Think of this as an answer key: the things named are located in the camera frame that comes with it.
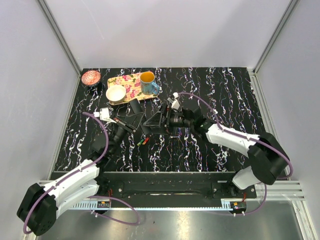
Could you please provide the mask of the black remote control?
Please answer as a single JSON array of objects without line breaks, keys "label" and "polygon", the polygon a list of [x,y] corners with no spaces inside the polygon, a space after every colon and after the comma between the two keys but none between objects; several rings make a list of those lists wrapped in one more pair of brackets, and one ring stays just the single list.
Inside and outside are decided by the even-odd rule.
[{"label": "black remote control", "polygon": [[144,126],[144,122],[146,121],[146,117],[145,117],[145,114],[144,114],[144,111],[143,111],[143,109],[141,107],[140,102],[136,98],[134,98],[133,100],[131,100],[129,102],[129,104],[130,104],[130,107],[132,108],[134,114],[140,115],[139,126],[141,128],[142,133],[146,137],[149,137],[150,134],[151,134],[151,129],[150,129],[150,127]]}]

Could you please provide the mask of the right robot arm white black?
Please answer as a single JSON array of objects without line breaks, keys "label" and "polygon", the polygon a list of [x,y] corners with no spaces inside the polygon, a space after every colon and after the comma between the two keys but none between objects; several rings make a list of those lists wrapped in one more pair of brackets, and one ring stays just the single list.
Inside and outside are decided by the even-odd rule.
[{"label": "right robot arm white black", "polygon": [[206,118],[200,108],[183,109],[175,103],[164,103],[143,126],[161,135],[175,128],[186,128],[204,142],[227,147],[247,157],[248,167],[237,171],[227,186],[233,198],[239,198],[246,188],[255,184],[273,185],[290,165],[287,154],[272,134],[248,134],[224,127]]}]

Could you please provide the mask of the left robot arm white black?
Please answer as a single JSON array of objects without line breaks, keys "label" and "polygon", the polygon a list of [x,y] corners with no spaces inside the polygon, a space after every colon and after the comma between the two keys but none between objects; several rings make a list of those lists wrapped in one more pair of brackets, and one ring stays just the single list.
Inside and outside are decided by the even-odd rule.
[{"label": "left robot arm white black", "polygon": [[117,129],[112,138],[99,118],[94,114],[83,115],[95,120],[103,131],[102,148],[92,157],[85,159],[79,166],[56,180],[45,185],[31,185],[17,210],[16,215],[23,221],[23,233],[41,236],[45,234],[56,220],[74,205],[84,199],[101,199],[122,203],[129,209],[134,207],[122,199],[114,197],[104,182],[103,172],[123,138],[137,130],[144,114],[134,113],[129,116],[116,116],[111,121]]}]

